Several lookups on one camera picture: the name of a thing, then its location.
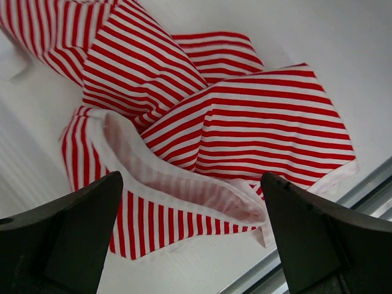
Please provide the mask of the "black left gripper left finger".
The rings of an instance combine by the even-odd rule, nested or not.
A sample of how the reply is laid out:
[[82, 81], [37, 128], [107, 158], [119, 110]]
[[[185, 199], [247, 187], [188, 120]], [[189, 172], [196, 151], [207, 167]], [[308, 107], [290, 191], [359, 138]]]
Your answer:
[[122, 192], [114, 171], [1, 219], [1, 293], [96, 293]]

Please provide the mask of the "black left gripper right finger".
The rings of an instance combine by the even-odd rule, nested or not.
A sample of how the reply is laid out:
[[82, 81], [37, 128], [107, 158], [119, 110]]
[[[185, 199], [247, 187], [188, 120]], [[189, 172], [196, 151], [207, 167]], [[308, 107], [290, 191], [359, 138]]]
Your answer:
[[290, 293], [391, 293], [391, 222], [271, 172], [261, 186]]

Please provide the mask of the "red striped tank top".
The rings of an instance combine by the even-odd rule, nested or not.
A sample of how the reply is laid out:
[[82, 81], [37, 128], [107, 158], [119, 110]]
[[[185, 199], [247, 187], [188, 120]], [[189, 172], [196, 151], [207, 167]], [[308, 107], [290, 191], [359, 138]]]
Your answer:
[[315, 194], [358, 171], [307, 64], [266, 71], [236, 32], [171, 35], [137, 1], [2, 1], [1, 28], [83, 89], [61, 135], [72, 190], [124, 181], [110, 250], [129, 260], [191, 238], [274, 238], [261, 177]]

